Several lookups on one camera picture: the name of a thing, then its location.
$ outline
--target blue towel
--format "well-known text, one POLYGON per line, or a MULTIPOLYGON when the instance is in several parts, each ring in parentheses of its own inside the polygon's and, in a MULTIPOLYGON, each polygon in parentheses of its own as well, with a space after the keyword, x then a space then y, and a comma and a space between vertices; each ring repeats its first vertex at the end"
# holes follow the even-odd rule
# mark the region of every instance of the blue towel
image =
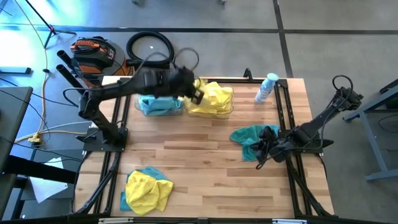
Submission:
MULTIPOLYGON (((153 167, 146 167, 145 169, 138 169, 137 171, 142 172, 143 174, 149 175, 156 180, 169 180, 165 175, 163 175, 159 170, 153 168, 153 167)), ((130 175, 132 172, 130 172, 127 175, 126 183, 129 180, 130 175)), ((126 202, 126 193, 125 191, 121 192, 120 194, 120 211, 131 211, 131 208, 126 202)))
POLYGON ((277 125, 252 125, 249 127, 241 128, 234 131, 229 138, 242 145, 242 158, 243 161, 256 161, 256 152, 250 148, 250 146, 254 143, 258 143, 260 141, 259 133, 266 126, 269 126, 276 135, 278 135, 279 127, 277 125))
POLYGON ((183 103, 173 97, 158 97, 140 95, 138 104, 147 116, 176 115, 182 111, 183 103))

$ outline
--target butcher block tabletop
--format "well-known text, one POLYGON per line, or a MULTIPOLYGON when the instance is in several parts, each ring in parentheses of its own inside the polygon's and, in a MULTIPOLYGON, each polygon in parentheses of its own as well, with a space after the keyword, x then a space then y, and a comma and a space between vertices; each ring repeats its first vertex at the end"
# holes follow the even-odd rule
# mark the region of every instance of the butcher block tabletop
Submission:
MULTIPOLYGON (((119 78, 104 77, 103 83, 114 83, 119 78)), ((304 80, 290 78, 287 83, 296 125, 310 121, 312 115, 304 80)), ((132 95, 127 119, 129 137, 118 170, 111 216, 137 216, 132 211, 120 211, 120 195, 128 173, 152 166, 174 183, 174 189, 165 211, 153 210, 146 217, 294 217, 285 162, 270 159, 262 169, 256 170, 257 162, 244 162, 242 147, 229 139, 234 130, 245 126, 279 125, 275 94, 272 92, 265 104, 255 105, 254 97, 260 84, 228 85, 234 90, 234 110, 229 119, 195 118, 185 112, 181 116, 146 117, 134 107, 135 95, 132 95)), ((280 93, 285 109, 283 91, 280 93)), ((118 120, 122 116, 123 100, 118 120)), ((108 100, 100 105, 109 120, 114 102, 108 100)), ((93 152, 83 163, 75 190, 75 210, 98 185, 103 158, 103 152, 93 152)), ((302 159, 308 188, 325 210, 333 214, 321 160, 313 154, 302 154, 302 159)), ((304 211, 302 192, 298 190, 297 194, 304 211)))

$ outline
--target gray floor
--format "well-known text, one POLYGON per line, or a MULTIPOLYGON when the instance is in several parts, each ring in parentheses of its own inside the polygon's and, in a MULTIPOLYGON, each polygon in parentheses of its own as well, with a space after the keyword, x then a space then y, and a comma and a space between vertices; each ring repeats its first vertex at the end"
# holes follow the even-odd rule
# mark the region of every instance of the gray floor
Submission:
MULTIPOLYGON (((27 11, 34 24, 39 18, 24 1, 18 1, 27 11)), ((42 15, 53 25, 93 27, 193 27, 193 28, 256 28, 276 29, 272 0, 228 0, 221 6, 216 0, 161 1, 146 0, 141 7, 130 1, 39 1, 31 0, 42 15)), ((393 0, 280 0, 280 10, 285 29, 398 29, 398 2, 393 0)), ((27 21, 13 1, 4 9, 12 16, 0 13, 1 23, 26 24, 27 21)), ((51 74, 46 96, 64 102, 60 90, 69 84, 55 72, 61 61, 55 56, 60 49, 69 52, 69 45, 77 37, 101 35, 123 48, 130 32, 92 33, 80 32, 77 36, 60 34, 50 42, 47 51, 51 74)), ((42 38, 46 32, 40 32, 42 38)), ((278 34, 222 34, 222 33, 165 33, 175 49, 193 47, 200 54, 200 64, 195 70, 200 76, 240 77, 246 67, 254 76, 264 77, 276 72, 286 77, 278 34)), ((313 115, 321 112, 334 94, 331 79, 345 74, 354 81, 354 89, 365 96, 364 101, 374 98, 378 90, 394 81, 398 75, 398 35, 286 35, 294 77, 304 78, 313 115)), ((2 75, 18 85, 30 85, 40 93, 43 79, 41 69, 44 53, 35 34, 29 30, 0 30, 2 54, 0 66, 25 65, 34 69, 28 76, 2 75)), ((149 46, 140 48, 149 53, 149 46)), ((179 61, 192 63, 187 55, 179 61)), ((76 93, 71 98, 78 100, 76 93)), ((38 98, 32 105, 41 108, 38 98)), ((81 121, 74 108, 46 103, 48 126, 81 121)), ((325 137, 335 141, 325 149, 328 183, 335 213, 343 218, 357 218, 379 222, 398 223, 398 178, 366 182, 364 176, 378 171, 376 160, 359 121, 345 124, 342 114, 329 122, 325 137)), ((372 118, 377 129, 377 120, 372 118)), ((19 136, 34 132, 39 125, 37 115, 28 109, 19 136)), ((68 127, 67 130, 84 131, 85 125, 68 127)), ((380 129, 376 134, 387 136, 381 140, 384 155, 391 167, 397 165, 398 152, 387 152, 394 147, 394 135, 380 129)), ((49 147, 54 149, 79 149, 81 144, 73 135, 52 134, 49 147)), ((29 157, 30 151, 16 147, 13 153, 29 157)), ((51 199, 44 204, 29 203, 24 208, 27 218, 40 217, 35 212, 48 211, 44 215, 68 212, 67 199, 51 199), (49 210, 59 201, 63 211, 49 210)))

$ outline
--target yellow cloth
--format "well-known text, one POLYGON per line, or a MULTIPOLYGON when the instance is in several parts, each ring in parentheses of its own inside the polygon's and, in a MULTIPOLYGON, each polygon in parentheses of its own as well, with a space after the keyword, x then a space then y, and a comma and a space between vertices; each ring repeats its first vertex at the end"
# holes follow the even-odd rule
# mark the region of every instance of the yellow cloth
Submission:
POLYGON ((153 209, 164 211, 173 182, 134 171, 126 183, 126 202, 135 213, 145 215, 153 209))
POLYGON ((202 80, 195 80, 194 85, 204 92, 202 102, 196 105, 188 98, 184 98, 189 113, 225 114, 232 112, 231 87, 220 87, 217 82, 205 84, 202 80))

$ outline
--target blue bottle cap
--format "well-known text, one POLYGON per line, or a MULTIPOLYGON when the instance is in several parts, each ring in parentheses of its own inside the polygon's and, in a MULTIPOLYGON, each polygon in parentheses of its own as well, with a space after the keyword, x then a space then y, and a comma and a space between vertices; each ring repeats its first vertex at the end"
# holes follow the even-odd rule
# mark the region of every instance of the blue bottle cap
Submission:
POLYGON ((268 78, 269 80, 271 80, 271 81, 274 81, 274 82, 276 82, 276 81, 279 80, 278 75, 275 74, 275 73, 268 73, 267 78, 268 78))

